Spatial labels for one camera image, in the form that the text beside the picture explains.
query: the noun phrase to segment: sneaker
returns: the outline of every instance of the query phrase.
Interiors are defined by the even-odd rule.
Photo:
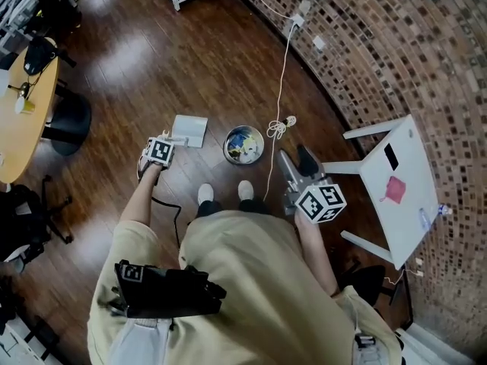
[[[253,199],[253,186],[250,181],[246,179],[240,181],[240,184],[238,184],[238,197],[241,201]]]
[[[203,184],[198,189],[198,204],[201,205],[203,202],[213,202],[215,198],[215,193],[213,192],[213,187],[211,185]]]

